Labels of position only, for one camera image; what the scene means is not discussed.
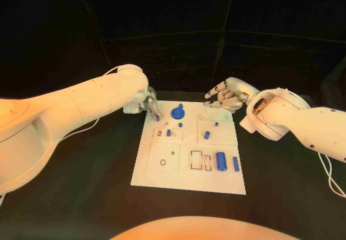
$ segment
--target table surface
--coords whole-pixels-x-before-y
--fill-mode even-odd
[[[203,93],[158,92],[203,102]],[[344,199],[333,194],[317,153],[288,133],[279,141],[239,126],[246,195],[131,186],[145,113],[119,109],[63,140],[37,177],[0,207],[0,239],[109,239],[153,220],[209,216],[249,222],[300,239],[346,239]],[[346,164],[331,160],[346,189]]]

